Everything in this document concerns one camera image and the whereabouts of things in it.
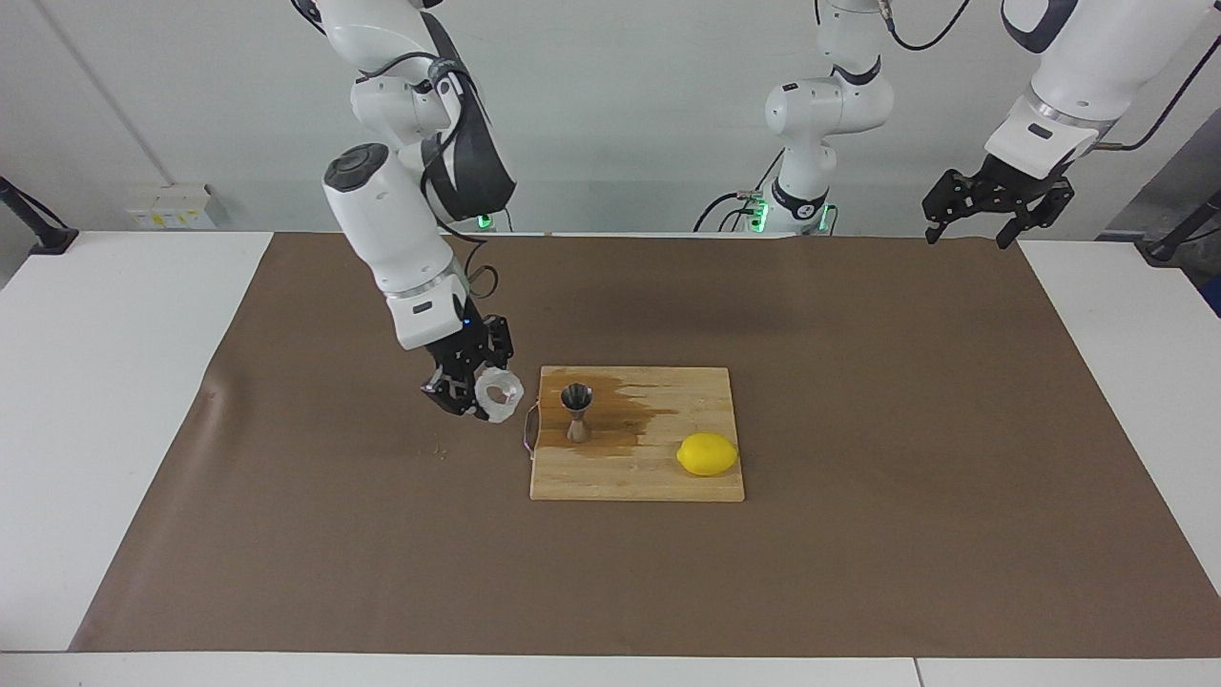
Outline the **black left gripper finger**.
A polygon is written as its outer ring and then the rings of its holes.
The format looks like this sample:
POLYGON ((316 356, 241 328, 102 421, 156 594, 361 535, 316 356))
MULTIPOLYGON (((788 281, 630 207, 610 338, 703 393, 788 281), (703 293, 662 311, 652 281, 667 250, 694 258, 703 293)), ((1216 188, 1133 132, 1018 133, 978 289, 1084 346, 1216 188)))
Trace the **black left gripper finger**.
POLYGON ((1054 225, 1060 214, 1063 214, 1074 196, 1074 188, 1071 183, 1054 183, 1033 205, 1024 204, 1016 209, 1013 217, 1002 227, 996 236, 996 246, 1007 249, 1029 229, 1046 229, 1054 225))
POLYGON ((950 223, 972 217, 973 190, 974 178, 958 170, 946 170, 934 183, 921 201, 921 211, 928 222, 926 240, 930 246, 941 239, 950 223))

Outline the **small clear plastic cup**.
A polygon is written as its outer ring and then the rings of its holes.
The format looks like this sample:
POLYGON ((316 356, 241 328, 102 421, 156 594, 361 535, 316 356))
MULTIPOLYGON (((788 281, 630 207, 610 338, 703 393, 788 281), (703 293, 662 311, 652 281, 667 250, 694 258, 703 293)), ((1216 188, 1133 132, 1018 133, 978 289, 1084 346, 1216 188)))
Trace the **small clear plastic cup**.
POLYGON ((486 415, 486 421, 501 425, 512 419, 523 401, 525 389, 523 379, 507 369, 484 369, 474 387, 477 406, 486 415))

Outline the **steel double jigger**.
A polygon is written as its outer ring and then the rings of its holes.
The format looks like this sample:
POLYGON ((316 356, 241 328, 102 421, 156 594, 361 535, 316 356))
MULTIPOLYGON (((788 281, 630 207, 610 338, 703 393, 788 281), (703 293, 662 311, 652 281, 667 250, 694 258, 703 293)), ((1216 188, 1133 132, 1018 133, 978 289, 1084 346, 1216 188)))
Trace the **steel double jigger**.
POLYGON ((591 386, 571 383, 560 390, 560 405, 569 414, 569 426, 567 439, 571 444, 582 444, 589 441, 591 430, 586 425, 586 412, 591 408, 593 392, 591 386))

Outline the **black table clamp stand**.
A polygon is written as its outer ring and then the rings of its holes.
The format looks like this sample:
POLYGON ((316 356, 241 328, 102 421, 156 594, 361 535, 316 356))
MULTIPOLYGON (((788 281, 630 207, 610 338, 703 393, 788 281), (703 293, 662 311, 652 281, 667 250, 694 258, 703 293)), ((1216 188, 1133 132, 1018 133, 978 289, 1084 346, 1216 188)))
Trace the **black table clamp stand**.
POLYGON ((1182 246, 1193 246, 1221 232, 1221 188, 1212 192, 1198 207, 1186 214, 1177 225, 1151 240, 1138 240, 1142 256, 1154 265, 1168 265, 1182 246))
POLYGON ((73 229, 63 220, 59 218, 53 209, 35 199, 31 193, 21 190, 11 181, 0 176, 0 203, 9 207, 13 217, 22 221, 35 236, 35 245, 31 248, 31 256, 57 256, 67 253, 79 231, 73 229))

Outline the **brown paper table mat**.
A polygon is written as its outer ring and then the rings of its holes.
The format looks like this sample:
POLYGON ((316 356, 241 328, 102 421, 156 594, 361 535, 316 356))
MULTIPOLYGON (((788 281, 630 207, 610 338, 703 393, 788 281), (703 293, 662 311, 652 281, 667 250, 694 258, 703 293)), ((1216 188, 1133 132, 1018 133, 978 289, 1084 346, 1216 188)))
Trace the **brown paper table mat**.
POLYGON ((1221 656, 1017 248, 497 238, 514 370, 728 369, 746 499, 536 503, 341 236, 269 243, 73 650, 1221 656))

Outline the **wooden cutting board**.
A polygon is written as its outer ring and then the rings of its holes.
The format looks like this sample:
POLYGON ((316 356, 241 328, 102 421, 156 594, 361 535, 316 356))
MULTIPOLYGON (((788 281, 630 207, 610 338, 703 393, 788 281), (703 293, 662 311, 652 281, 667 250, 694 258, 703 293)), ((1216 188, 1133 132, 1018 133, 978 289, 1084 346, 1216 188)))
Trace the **wooden cutting board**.
POLYGON ((530 495, 535 502, 741 503, 741 465, 689 473, 679 461, 690 434, 737 443, 729 369, 702 366, 545 365, 530 495), (563 388, 589 386, 589 441, 571 443, 563 388))

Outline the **yellow lemon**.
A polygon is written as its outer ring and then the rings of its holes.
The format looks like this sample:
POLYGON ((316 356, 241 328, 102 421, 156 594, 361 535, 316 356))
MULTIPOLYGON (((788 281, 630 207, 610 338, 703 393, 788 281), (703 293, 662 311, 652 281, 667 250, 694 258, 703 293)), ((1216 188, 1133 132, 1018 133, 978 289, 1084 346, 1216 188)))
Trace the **yellow lemon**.
POLYGON ((723 434, 694 433, 681 441, 675 458, 686 473, 716 477, 737 465, 737 445, 723 434))

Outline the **white wall outlet box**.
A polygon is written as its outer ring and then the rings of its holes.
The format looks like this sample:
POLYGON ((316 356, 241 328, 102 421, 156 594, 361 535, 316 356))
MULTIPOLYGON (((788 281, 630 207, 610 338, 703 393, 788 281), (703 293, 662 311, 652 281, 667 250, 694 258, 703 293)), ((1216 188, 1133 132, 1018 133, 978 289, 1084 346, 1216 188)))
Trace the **white wall outlet box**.
POLYGON ((131 187, 125 212, 139 229, 217 229, 214 196, 206 184, 131 187))

